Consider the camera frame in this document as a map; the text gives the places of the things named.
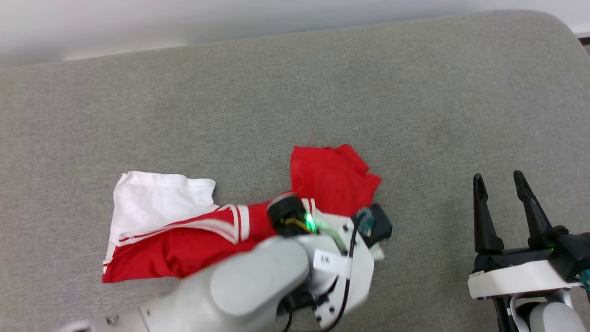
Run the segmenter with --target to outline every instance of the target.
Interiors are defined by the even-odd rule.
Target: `couch cushion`
[[[0,330],[112,314],[173,279],[101,283],[130,170],[217,181],[215,201],[288,190],[294,144],[351,144],[394,221],[366,304],[337,331],[497,331],[469,296],[471,178],[525,246],[512,171],[554,224],[590,231],[590,57],[528,11],[368,25],[0,71]],[[573,301],[590,327],[584,291]],[[273,330],[285,323],[280,320]],[[315,328],[311,314],[293,329]]]

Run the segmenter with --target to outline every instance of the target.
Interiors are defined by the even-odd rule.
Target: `black cable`
[[[289,320],[287,322],[287,325],[285,325],[285,328],[283,329],[283,332],[287,332],[289,331],[289,329],[291,328],[291,323],[293,322],[293,312],[289,311]]]
[[[355,242],[356,242],[356,233],[358,232],[359,229],[359,225],[356,224],[353,220],[353,225],[354,228],[352,229],[352,237],[350,238],[350,250],[348,251],[348,257],[350,257],[350,259],[352,259],[352,255],[355,252]],[[336,320],[334,320],[334,322],[332,323],[332,325],[326,327],[323,330],[317,331],[317,332],[328,332],[330,330],[332,330],[333,328],[336,327],[336,325],[338,325],[338,323],[340,322],[340,319],[342,319],[342,315],[344,315],[344,309],[346,308],[346,303],[348,302],[348,292],[350,291],[350,276],[348,276],[346,278],[346,284],[344,286],[344,296],[342,298],[342,306],[340,307],[340,311],[338,312],[338,317],[336,317]],[[287,325],[285,326],[285,329],[283,330],[283,332],[288,332],[289,328],[291,327],[291,319],[293,318],[293,313],[290,312],[289,313],[289,321],[287,322]]]

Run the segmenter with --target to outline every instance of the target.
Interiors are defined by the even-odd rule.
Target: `green light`
[[[312,214],[307,213],[305,215],[305,226],[309,229],[312,233],[316,232],[316,222],[313,220]]]

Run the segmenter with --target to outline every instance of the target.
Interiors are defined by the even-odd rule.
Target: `white stripe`
[[[309,204],[309,199],[302,198],[301,203],[303,204],[303,208],[305,209],[305,211],[309,212],[309,209],[311,208],[311,206]]]
[[[250,210],[245,205],[238,205],[241,220],[240,238],[242,241],[247,240],[250,236]]]
[[[309,201],[312,202],[312,210],[309,211],[309,213],[312,214],[312,218],[314,218],[314,220],[315,220],[315,218],[316,218],[316,200],[313,198],[310,198]]]
[[[183,228],[183,227],[199,229],[198,225],[200,225],[200,224],[202,224],[204,226],[202,229],[209,230],[211,232],[219,234],[220,236],[222,236],[224,239],[227,239],[231,243],[237,243],[237,240],[236,240],[237,237],[235,236],[234,225],[231,225],[228,222],[225,222],[220,219],[202,219],[202,220],[196,220],[194,222],[185,223],[185,224],[169,225],[169,226],[163,227],[163,228],[159,229],[158,231],[153,232],[152,234],[146,235],[146,236],[142,236],[142,235],[129,236],[129,238],[125,241],[119,240],[117,246],[124,246],[124,245],[129,245],[132,243],[137,243],[143,239],[147,239],[152,236],[161,234],[169,229]]]
[[[107,249],[107,256],[103,261],[103,264],[108,264],[110,263],[110,261],[113,260],[113,253],[114,253],[114,249],[117,247],[117,245],[111,241],[109,241],[109,248]]]
[[[209,214],[209,213],[216,212],[216,211],[218,211],[218,210],[219,210],[219,211],[223,211],[223,210],[227,210],[227,209],[223,209],[222,207],[218,207],[218,206],[212,206],[212,207],[208,207],[208,208],[207,208],[207,209],[205,209],[205,210],[201,210],[201,211],[197,212],[197,213],[196,213],[196,215],[195,215],[194,217],[200,217],[200,216],[203,216],[203,215],[205,215],[205,214]],[[155,231],[155,230],[160,230],[160,229],[168,229],[168,228],[170,228],[170,227],[172,227],[172,228],[175,228],[175,225],[173,225],[174,223],[176,223],[176,222],[181,222],[181,221],[184,221],[184,220],[187,220],[187,219],[177,220],[177,221],[175,221],[175,222],[171,222],[171,223],[165,224],[165,225],[163,225],[163,226],[162,226],[162,227],[160,227],[160,228],[157,228],[157,229],[152,229],[152,230],[140,229],[140,230],[130,230],[130,231],[128,231],[128,232],[120,232],[118,235],[116,235],[116,236],[117,236],[116,238],[114,238],[114,239],[109,239],[109,241],[112,241],[113,243],[116,243],[116,242],[118,242],[120,239],[124,239],[124,238],[126,238],[126,237],[139,237],[139,236],[145,235],[145,234],[147,234],[147,233],[153,232],[153,231]]]
[[[238,209],[235,208],[235,205],[227,204],[231,210],[231,213],[234,215],[234,241],[239,241],[240,235],[238,232],[240,231],[240,223],[238,222]]]

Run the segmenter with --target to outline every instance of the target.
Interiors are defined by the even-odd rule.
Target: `screw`
[[[119,315],[115,317],[107,317],[107,324],[108,325],[117,325],[119,323]]]

